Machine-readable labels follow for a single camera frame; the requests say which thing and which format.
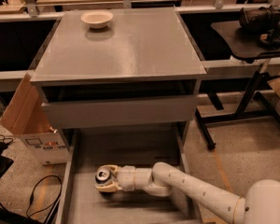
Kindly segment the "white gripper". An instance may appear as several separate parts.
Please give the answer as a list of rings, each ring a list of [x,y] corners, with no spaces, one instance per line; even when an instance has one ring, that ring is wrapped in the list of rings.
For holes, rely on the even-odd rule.
[[[104,168],[108,170],[112,175],[117,175],[117,181],[109,184],[96,184],[95,187],[99,192],[117,192],[123,191],[134,191],[135,190],[135,170],[134,166],[123,166],[118,167],[114,164],[104,165]]]

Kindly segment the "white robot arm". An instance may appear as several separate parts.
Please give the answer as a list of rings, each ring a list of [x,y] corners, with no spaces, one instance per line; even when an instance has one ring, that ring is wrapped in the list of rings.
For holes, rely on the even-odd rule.
[[[228,224],[280,224],[280,182],[271,179],[256,182],[240,197],[165,162],[151,168],[108,164],[98,168],[95,187],[102,193],[140,189],[157,197],[178,189]]]

